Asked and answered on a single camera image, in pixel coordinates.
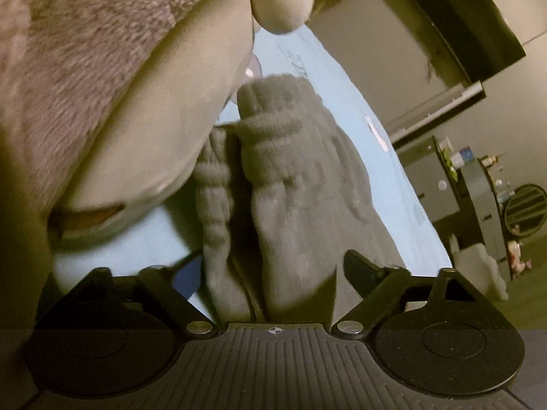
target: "bed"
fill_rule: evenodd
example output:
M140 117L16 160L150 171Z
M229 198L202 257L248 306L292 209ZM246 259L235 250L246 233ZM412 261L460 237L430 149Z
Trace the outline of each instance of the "bed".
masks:
M340 65L307 27L284 36L261 30L254 53L264 75L291 73L310 80L324 105L356 146L369 173L373 205L414 275L436 276L450 259L427 219L381 123ZM237 120L229 102L219 122ZM95 267L116 276L136 274L149 265L173 265L201 246L201 225L189 181L174 196L122 234L90 248L55 255L54 276L67 292ZM210 314L200 293L191 303Z

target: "sock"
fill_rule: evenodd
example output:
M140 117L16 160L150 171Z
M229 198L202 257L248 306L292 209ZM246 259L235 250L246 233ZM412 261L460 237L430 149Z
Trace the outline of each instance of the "sock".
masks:
M278 322L331 325L361 300L344 277L347 250L403 265L373 208L366 168L305 79L246 83L238 106L267 312Z
M194 170L206 285L222 323L265 320L262 258L240 149L229 126L215 127Z

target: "cabinet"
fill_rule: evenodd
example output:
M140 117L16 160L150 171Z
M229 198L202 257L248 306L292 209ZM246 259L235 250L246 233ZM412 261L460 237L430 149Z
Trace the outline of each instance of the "cabinet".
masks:
M431 222L459 211L434 138L402 153L399 159Z
M510 281L501 215L482 164L474 160L461 168L456 184L449 178L434 137L402 152L399 159L447 250L452 235L461 249L483 243L489 256L497 261L502 278Z

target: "round black pad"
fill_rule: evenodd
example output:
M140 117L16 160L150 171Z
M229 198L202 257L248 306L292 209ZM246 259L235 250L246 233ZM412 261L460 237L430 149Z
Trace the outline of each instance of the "round black pad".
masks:
M176 348L156 317L119 303L78 302L40 322L25 357L40 387L98 397L127 392L156 377Z
M387 320L374 340L393 376L428 394L472 396L503 387L523 362L518 332L475 303L443 301Z

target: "wall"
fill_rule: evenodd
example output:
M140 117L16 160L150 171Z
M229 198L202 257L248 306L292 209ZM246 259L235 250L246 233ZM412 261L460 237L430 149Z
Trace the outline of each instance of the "wall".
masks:
M504 4L527 56L483 82L486 99L434 133L448 136L455 148L471 146L479 156L507 153L504 176L513 186L537 183L547 188L547 35L542 33L547 29L547 0ZM511 12L511 5L520 9ZM519 13L527 23L521 23ZM450 71L450 58L434 40L436 33L409 0L343 0L310 28L388 130L406 112L461 80ZM435 48L448 70L441 76L429 75ZM544 233L547 227L535 237Z
M503 175L513 186L547 187L547 34L524 50L524 59L483 83L484 100L433 133L477 156L507 153Z
M384 124L465 80L410 0L342 0L308 25Z

